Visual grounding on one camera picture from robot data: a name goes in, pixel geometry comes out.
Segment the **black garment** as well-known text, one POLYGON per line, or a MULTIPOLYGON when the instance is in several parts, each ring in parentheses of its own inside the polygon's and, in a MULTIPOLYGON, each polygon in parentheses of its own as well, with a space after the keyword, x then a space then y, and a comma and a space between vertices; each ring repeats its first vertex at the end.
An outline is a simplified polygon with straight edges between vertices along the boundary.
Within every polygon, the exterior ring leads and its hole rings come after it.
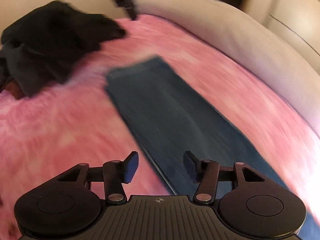
POLYGON ((125 29, 104 15, 50 2, 3 30, 1 90, 20 99, 34 96, 52 81, 63 84, 85 54, 125 35, 125 29))

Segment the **pink floral bed blanket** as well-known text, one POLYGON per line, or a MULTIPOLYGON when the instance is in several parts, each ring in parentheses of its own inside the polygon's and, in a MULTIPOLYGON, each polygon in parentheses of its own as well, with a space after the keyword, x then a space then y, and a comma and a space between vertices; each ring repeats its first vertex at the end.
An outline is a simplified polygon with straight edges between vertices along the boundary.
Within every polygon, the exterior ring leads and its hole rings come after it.
POLYGON ((127 37, 83 57, 71 79, 34 98, 1 94, 1 239, 18 239, 16 200, 78 163, 138 150, 104 91, 105 74, 161 56, 231 121, 319 219, 319 137, 256 76, 162 18, 121 19, 127 37))

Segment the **striped white duvet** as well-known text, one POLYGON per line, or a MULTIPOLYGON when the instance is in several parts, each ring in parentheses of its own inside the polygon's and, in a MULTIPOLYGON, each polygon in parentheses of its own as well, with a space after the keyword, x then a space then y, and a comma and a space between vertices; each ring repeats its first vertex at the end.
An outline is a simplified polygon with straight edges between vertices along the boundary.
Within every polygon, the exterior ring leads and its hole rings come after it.
POLYGON ((180 25, 247 68, 319 132, 319 75, 246 13, 217 0, 138 0, 137 8, 180 25))

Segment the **white wardrobe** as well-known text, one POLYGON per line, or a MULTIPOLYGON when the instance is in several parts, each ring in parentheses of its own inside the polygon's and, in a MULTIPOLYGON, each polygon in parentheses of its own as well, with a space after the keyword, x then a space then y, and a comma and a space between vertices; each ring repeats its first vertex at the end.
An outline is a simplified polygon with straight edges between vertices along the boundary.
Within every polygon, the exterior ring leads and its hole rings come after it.
POLYGON ((241 9, 264 26, 284 24, 319 53, 319 0, 244 0, 241 9))

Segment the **blue denim jeans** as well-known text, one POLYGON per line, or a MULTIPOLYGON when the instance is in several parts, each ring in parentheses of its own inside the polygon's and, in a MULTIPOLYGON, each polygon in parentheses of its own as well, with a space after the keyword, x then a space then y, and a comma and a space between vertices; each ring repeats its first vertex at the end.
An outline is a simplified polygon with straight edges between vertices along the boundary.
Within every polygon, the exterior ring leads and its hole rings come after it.
POLYGON ((106 91, 120 116, 174 192, 195 192, 183 166, 188 150, 223 166, 242 161, 281 183, 246 136, 162 59, 114 69, 106 79, 106 91))

